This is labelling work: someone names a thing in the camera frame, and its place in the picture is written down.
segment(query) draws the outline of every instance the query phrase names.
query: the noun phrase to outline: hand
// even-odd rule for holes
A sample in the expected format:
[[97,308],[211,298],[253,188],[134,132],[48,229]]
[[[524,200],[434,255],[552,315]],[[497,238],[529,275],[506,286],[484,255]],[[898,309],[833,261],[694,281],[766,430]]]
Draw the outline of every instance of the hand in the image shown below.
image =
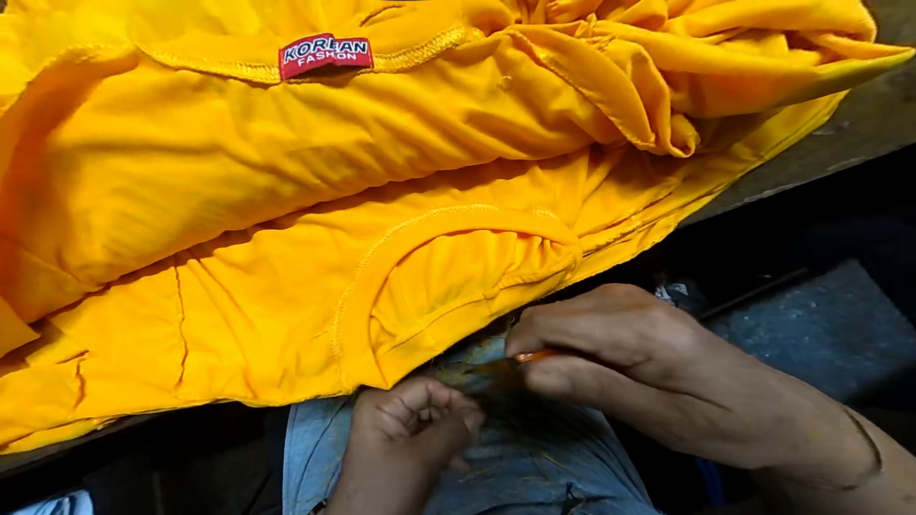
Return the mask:
[[350,439],[327,515],[422,513],[447,465],[480,432],[477,404],[434,378],[412,378],[356,400]]
[[595,407],[676,451],[845,485],[875,465],[845,409],[757,361],[690,315],[628,285],[527,309],[507,356],[545,346],[528,387]]

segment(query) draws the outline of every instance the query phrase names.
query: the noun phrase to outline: brand label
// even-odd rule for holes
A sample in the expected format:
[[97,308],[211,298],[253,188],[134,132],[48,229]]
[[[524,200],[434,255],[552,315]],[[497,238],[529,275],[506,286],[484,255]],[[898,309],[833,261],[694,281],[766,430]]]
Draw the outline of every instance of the brand label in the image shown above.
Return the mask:
[[287,81],[325,64],[372,68],[374,63],[368,39],[337,39],[325,33],[302,38],[280,49],[279,64],[280,79]]

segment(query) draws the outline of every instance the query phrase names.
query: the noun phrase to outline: lap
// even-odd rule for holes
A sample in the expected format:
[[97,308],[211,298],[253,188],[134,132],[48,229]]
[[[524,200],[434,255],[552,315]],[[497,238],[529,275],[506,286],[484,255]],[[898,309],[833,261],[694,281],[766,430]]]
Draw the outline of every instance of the lap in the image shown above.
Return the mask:
[[[604,416],[491,379],[462,366],[503,355],[501,338],[448,353],[421,370],[473,395],[487,413],[481,441],[464,453],[469,473],[446,470],[427,514],[655,514]],[[283,511],[306,514],[330,497],[346,447],[353,397],[307,400],[289,413]]]

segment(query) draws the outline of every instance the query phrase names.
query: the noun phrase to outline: table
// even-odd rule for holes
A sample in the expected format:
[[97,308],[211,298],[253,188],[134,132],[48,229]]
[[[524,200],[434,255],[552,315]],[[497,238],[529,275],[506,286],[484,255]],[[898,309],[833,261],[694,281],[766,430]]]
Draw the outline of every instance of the table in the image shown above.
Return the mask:
[[[913,0],[866,0],[881,43],[916,44]],[[856,87],[834,116],[760,165],[682,225],[724,213],[916,143],[916,59]]]

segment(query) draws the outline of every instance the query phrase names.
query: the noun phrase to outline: yellow t-shirt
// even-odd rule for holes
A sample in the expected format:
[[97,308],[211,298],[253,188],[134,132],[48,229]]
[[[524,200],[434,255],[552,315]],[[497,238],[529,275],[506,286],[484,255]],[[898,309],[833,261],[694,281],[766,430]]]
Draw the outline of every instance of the yellow t-shirt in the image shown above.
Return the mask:
[[[281,81],[322,33],[373,67]],[[912,55],[874,38],[857,0],[11,2],[0,452],[390,387]]]

